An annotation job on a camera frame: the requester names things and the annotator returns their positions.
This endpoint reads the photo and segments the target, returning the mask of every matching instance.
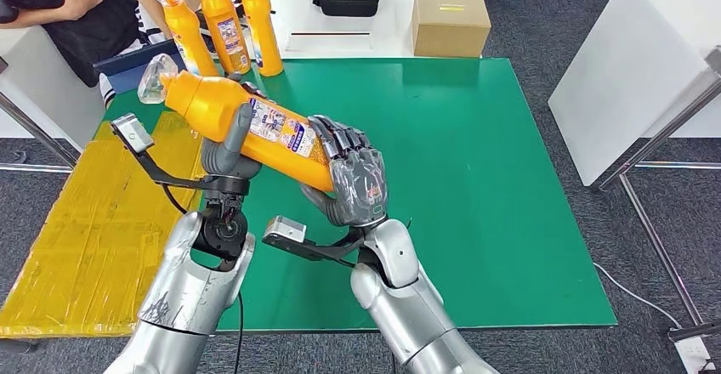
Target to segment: cardboard box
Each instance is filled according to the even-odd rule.
[[[491,21],[483,0],[415,0],[413,54],[480,57]]]

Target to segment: robot forearm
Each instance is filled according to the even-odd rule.
[[[237,296],[255,248],[248,234],[238,259],[209,269],[190,258],[201,228],[198,212],[175,225],[133,336],[105,374],[196,372],[207,338]]]
[[[392,247],[405,248],[403,252],[386,251],[385,256],[403,256],[403,264],[408,265],[408,258],[415,257],[415,252],[408,250],[412,244],[406,227],[392,219],[384,224],[371,239],[386,244],[393,242]],[[376,243],[367,242],[366,246],[376,248]],[[394,260],[381,259],[381,264],[391,265]],[[350,278],[355,297],[375,320],[402,365],[417,374],[497,374],[463,340],[420,263],[412,283],[390,287],[394,283],[388,276],[386,280],[389,282],[366,263],[358,263]]]

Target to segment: orange bottle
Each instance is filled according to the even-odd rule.
[[[173,33],[188,71],[206,77],[218,75],[213,59],[201,37],[201,23],[183,0],[157,0],[165,12],[167,28]]]
[[[201,0],[201,8],[225,75],[250,71],[246,40],[231,0]]]
[[[270,0],[243,0],[243,9],[250,26],[258,72],[264,77],[280,74],[283,61],[270,21]]]
[[[159,54],[148,64],[138,96],[144,104],[164,101],[215,142],[225,140],[236,110],[249,103],[253,121],[241,153],[318,190],[333,190],[326,154],[308,119],[248,93],[238,82],[178,72],[173,59]]]

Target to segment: white wire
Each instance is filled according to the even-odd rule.
[[[673,324],[676,325],[676,328],[678,328],[678,329],[681,329],[681,328],[682,328],[681,325],[678,323],[678,320],[674,319],[673,316],[671,316],[666,310],[659,308],[658,306],[654,305],[653,303],[649,302],[648,300],[646,300],[646,299],[640,297],[639,295],[637,295],[637,294],[629,291],[624,285],[618,283],[615,279],[613,279],[613,276],[611,276],[611,275],[608,273],[608,271],[606,271],[606,269],[604,269],[603,266],[601,266],[601,265],[599,265],[599,264],[597,264],[597,263],[595,263],[595,262],[593,263],[593,266],[595,266],[595,267],[598,268],[598,269],[601,269],[601,272],[603,272],[604,275],[606,275],[606,277],[609,278],[610,281],[613,282],[614,285],[616,285],[616,286],[618,286],[619,288],[621,288],[622,291],[624,291],[625,293],[628,293],[629,295],[631,295],[631,296],[632,296],[633,298],[635,298],[636,300],[639,300],[640,302],[643,302],[644,304],[646,304],[646,305],[648,305],[648,306],[651,306],[653,309],[656,309],[656,310],[658,310],[659,312],[663,313],[667,318],[671,319],[671,321],[673,322]]]

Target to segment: cable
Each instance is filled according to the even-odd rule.
[[[601,266],[601,265],[599,265],[599,264],[597,264],[597,263],[595,263],[595,262],[593,263],[593,266],[595,266],[596,268],[600,269],[601,272],[603,272],[604,275],[606,275],[606,277],[609,278],[609,280],[610,280],[611,282],[613,282],[614,285],[616,285],[616,286],[618,286],[619,288],[621,288],[622,291],[624,291],[625,293],[628,293],[629,295],[631,295],[631,296],[632,296],[633,298],[635,298],[636,300],[639,300],[640,302],[643,302],[644,304],[646,304],[646,305],[648,305],[648,306],[651,306],[653,309],[656,309],[656,310],[658,310],[659,312],[663,313],[668,319],[670,319],[670,320],[673,322],[674,325],[676,325],[676,328],[677,328],[677,329],[683,328],[683,327],[681,327],[681,325],[678,323],[678,320],[674,319],[673,316],[671,316],[666,310],[659,308],[658,306],[654,305],[653,303],[649,302],[648,300],[646,300],[646,299],[640,297],[639,295],[637,295],[637,294],[629,291],[624,285],[618,283],[615,279],[613,279],[613,276],[611,276],[611,275],[608,273],[608,271],[606,271],[606,269],[604,269],[603,266]]]
[[[165,195],[167,196],[167,198],[170,200],[170,202],[173,203],[173,205],[175,206],[175,208],[178,208],[178,211],[180,211],[180,213],[182,213],[182,214],[187,214],[187,213],[188,213],[188,212],[185,210],[185,208],[183,208],[183,206],[180,205],[180,203],[178,202],[178,200],[175,200],[175,197],[173,197],[173,194],[170,193],[170,189],[167,187],[167,184],[163,184],[163,185],[162,185],[162,190],[165,191]]]
[[[238,350],[236,351],[236,369],[233,371],[235,374],[238,374],[238,364],[241,362],[241,345],[243,344],[243,296],[240,292],[238,292],[238,303],[240,306],[240,320],[241,320],[241,328],[238,331]]]

